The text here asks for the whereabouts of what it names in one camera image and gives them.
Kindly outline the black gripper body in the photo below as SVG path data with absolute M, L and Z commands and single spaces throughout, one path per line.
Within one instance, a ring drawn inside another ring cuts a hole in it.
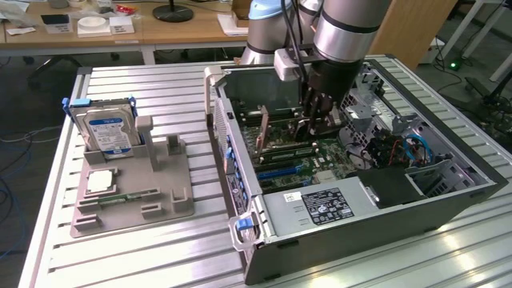
M 308 86 L 331 96 L 335 101 L 341 101 L 352 88 L 361 65 L 361 60 L 355 62 L 325 60 L 312 63 Z

